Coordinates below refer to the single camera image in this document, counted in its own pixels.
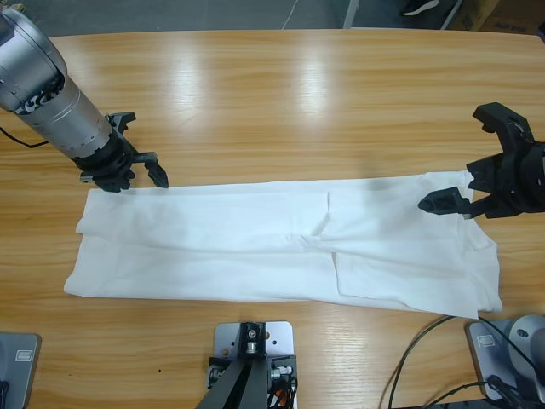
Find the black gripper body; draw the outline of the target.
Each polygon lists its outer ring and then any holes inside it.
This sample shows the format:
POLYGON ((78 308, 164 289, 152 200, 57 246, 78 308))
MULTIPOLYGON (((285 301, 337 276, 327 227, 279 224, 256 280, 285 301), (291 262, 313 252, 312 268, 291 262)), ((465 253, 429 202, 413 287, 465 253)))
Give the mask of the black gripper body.
POLYGON ((469 207, 470 218, 544 212, 544 144, 531 143, 493 156, 493 188, 469 207))
POLYGON ((158 157, 154 152, 140 153, 124 137, 127 125, 112 127, 109 142, 87 158, 75 158, 75 165, 82 171, 81 177, 94 183, 130 183, 135 177, 132 164, 142 163, 148 176, 158 183, 158 157))

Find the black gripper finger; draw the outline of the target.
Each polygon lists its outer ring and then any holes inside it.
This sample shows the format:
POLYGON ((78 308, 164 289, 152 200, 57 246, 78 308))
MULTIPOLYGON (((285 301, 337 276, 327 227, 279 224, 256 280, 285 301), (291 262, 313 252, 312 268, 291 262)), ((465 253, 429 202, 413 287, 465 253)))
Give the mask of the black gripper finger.
POLYGON ((438 216, 449 214, 470 216, 470 205, 470 200, 463 198, 457 187, 449 187, 427 194, 420 200, 417 207, 438 216))
POLYGON ((493 188, 493 158, 491 156, 476 160, 466 165, 472 176, 468 187, 473 190, 491 190, 493 188))
POLYGON ((101 177, 98 179, 98 187, 105 192, 120 193, 130 189, 131 177, 101 177))
POLYGON ((148 170, 148 176, 156 187, 168 188, 169 179, 166 171, 162 168, 157 160, 150 160, 144 163, 145 168, 148 170))

